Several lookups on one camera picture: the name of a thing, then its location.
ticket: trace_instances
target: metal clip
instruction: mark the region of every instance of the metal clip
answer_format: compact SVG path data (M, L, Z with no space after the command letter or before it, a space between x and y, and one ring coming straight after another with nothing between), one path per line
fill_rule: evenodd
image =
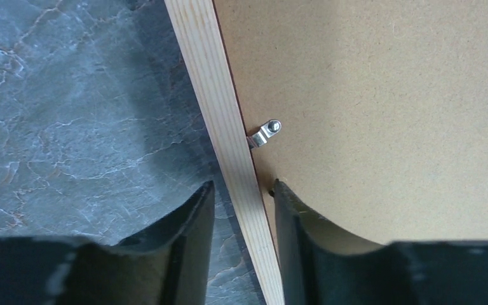
M266 144L268 138L272 137L280 130L281 122L277 119L271 119L270 121L264 123L257 133L247 137L250 149L263 146Z

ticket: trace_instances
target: screw head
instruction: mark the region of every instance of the screw head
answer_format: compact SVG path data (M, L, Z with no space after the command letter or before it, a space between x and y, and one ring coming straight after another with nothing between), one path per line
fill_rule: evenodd
M279 132L281 129L281 123L278 120L272 120L268 123L268 130L270 132Z

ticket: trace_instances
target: brown board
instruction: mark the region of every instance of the brown board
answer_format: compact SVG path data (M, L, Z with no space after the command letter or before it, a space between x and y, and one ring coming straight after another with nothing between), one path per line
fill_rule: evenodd
M488 239L488 0L215 0L273 179L377 243Z

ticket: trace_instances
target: blue-gray stone floor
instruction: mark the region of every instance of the blue-gray stone floor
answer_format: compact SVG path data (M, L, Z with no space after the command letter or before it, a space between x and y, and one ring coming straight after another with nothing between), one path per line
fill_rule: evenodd
M0 0L0 235L113 244L217 186L207 304L263 304L162 0Z

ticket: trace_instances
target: wooden frame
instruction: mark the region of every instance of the wooden frame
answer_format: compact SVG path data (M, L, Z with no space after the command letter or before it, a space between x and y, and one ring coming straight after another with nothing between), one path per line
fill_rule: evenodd
M284 304L254 163L212 0L165 1L267 304Z

